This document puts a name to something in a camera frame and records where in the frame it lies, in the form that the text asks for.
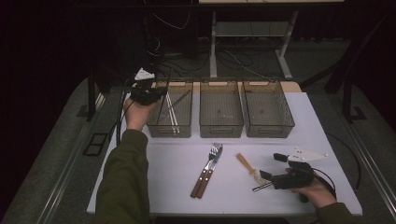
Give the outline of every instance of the metal fork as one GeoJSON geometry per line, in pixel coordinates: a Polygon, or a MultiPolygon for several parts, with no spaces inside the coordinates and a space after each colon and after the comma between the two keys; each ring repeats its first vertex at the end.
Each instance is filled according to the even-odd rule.
{"type": "Polygon", "coordinates": [[[198,193],[199,188],[201,187],[202,181],[204,180],[205,175],[206,175],[207,171],[209,170],[210,164],[212,163],[213,159],[215,159],[216,154],[218,153],[218,150],[219,150],[219,148],[217,146],[215,146],[215,144],[212,146],[212,148],[210,148],[209,159],[206,163],[206,166],[202,170],[201,175],[199,176],[199,178],[194,186],[194,189],[192,190],[192,193],[190,195],[192,198],[195,198],[197,196],[197,193],[198,193]]]}

